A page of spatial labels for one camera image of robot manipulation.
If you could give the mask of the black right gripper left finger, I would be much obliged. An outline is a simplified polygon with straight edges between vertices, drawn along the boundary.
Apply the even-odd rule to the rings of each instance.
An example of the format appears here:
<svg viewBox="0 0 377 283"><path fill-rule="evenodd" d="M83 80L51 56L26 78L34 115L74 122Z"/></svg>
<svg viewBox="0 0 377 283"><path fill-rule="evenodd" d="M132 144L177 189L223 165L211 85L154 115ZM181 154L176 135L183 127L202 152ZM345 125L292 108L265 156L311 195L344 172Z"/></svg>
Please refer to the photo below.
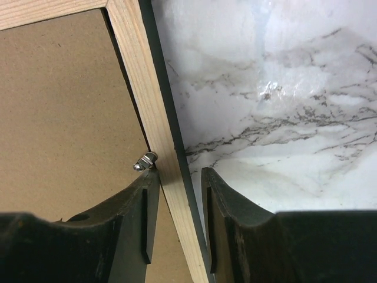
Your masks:
<svg viewBox="0 0 377 283"><path fill-rule="evenodd" d="M144 282L160 193L156 169L68 221L1 214L2 282Z"/></svg>

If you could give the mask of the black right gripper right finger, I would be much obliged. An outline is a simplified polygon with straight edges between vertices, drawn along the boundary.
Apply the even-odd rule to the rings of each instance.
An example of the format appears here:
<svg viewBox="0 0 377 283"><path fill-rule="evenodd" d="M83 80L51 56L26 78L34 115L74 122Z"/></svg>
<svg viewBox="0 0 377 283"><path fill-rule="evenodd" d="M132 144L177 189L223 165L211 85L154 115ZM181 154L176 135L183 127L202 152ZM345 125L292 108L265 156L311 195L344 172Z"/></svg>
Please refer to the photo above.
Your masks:
<svg viewBox="0 0 377 283"><path fill-rule="evenodd" d="M376 212L271 213L201 171L210 257L217 282L375 282Z"/></svg>

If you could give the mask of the brown cardboard backing sheet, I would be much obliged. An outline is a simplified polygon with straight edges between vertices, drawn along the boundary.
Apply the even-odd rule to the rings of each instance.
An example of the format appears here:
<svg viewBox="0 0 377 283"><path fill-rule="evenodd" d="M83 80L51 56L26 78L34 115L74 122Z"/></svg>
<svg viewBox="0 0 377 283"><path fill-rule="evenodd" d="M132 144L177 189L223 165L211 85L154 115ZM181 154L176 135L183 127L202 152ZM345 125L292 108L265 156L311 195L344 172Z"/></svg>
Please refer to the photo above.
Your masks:
<svg viewBox="0 0 377 283"><path fill-rule="evenodd" d="M1 32L1 209L68 219L147 150L106 9Z"/></svg>

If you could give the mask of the rectangular picture frame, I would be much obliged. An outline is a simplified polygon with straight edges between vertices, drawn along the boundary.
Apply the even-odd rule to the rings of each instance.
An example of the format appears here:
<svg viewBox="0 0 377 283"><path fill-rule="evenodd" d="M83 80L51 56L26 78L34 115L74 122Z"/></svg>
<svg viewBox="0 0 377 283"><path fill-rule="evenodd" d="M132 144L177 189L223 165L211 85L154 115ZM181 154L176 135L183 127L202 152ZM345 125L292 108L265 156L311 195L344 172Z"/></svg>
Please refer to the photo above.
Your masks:
<svg viewBox="0 0 377 283"><path fill-rule="evenodd" d="M194 282L213 282L199 210L150 1L2 1L1 29L104 8Z"/></svg>

